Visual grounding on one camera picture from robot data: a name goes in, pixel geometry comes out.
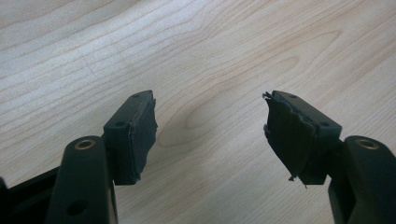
black plastic part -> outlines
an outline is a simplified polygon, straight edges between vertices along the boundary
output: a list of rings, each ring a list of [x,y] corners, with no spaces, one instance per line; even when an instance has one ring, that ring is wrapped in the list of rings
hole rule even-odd
[[[346,224],[356,205],[356,198],[349,183],[338,184],[336,180],[332,179],[329,186],[329,199],[334,222]]]
[[[273,91],[263,95],[269,116],[265,136],[292,178],[322,185],[328,152],[339,143],[342,127],[296,95]]]
[[[0,223],[44,223],[58,168],[11,189],[0,183]]]
[[[156,139],[154,107],[152,91],[141,91],[132,95],[104,127],[106,147],[115,155],[116,185],[133,185],[140,180]]]
[[[79,138],[64,151],[46,223],[117,223],[102,138]]]
[[[342,156],[356,198],[348,223],[396,223],[395,156],[384,144],[362,136],[348,137]]]

wood grain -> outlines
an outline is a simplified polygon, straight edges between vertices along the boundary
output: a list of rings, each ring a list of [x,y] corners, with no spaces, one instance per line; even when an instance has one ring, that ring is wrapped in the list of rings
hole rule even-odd
[[[9,187],[157,98],[142,180],[120,223],[333,223],[327,185],[289,182],[264,91],[292,92],[396,154],[396,2],[0,1],[0,176]]]

screw hole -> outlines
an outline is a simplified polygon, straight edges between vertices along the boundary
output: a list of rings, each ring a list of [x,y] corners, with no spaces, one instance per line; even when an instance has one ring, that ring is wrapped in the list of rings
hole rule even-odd
[[[365,147],[367,149],[379,149],[379,145],[377,145],[376,143],[366,140],[366,139],[358,139],[355,141],[356,144],[358,144],[358,146],[360,147]]]
[[[67,207],[67,215],[70,217],[78,216],[87,210],[88,205],[89,203],[85,200],[75,201]]]
[[[95,141],[91,139],[84,139],[76,143],[75,149],[88,149],[90,147],[93,147],[95,145]]]

